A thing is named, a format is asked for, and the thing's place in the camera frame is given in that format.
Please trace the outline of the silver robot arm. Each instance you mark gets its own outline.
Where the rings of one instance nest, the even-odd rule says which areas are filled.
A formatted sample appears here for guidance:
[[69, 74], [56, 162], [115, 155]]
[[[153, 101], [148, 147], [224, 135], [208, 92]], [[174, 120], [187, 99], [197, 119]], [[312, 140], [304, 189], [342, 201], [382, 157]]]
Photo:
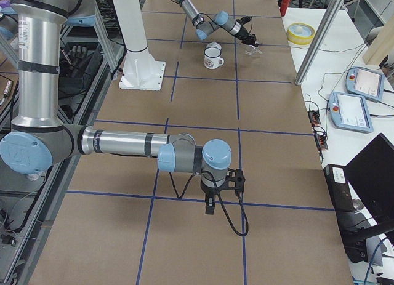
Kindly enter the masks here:
[[172, 0], [178, 4], [195, 27], [197, 37], [203, 41], [219, 28], [239, 39], [242, 44], [258, 47], [259, 43], [255, 34], [248, 31], [244, 25], [252, 21], [252, 17], [245, 16], [240, 19], [231, 17], [226, 11], [218, 12], [214, 18], [200, 12], [191, 0]]
[[158, 160], [158, 169], [201, 177], [206, 213], [228, 188], [231, 148], [223, 140], [199, 147], [188, 134], [114, 132], [64, 124], [58, 118], [60, 32], [78, 20], [93, 25], [95, 0], [10, 0], [18, 15], [19, 111], [1, 140], [1, 158], [14, 171], [37, 174], [70, 156], [110, 153]]

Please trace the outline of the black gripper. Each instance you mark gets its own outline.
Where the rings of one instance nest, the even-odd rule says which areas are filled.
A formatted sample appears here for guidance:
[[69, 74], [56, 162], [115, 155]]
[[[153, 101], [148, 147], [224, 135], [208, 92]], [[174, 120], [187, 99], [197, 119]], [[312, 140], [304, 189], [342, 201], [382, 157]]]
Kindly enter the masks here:
[[213, 215], [215, 211], [215, 196], [217, 194], [216, 189], [212, 187], [203, 186], [203, 191], [205, 193], [205, 214]]
[[245, 28], [241, 28], [237, 32], [236, 38], [238, 38], [243, 44], [251, 44], [254, 47], [259, 46], [258, 42], [254, 42], [254, 35], [250, 34], [250, 32]]

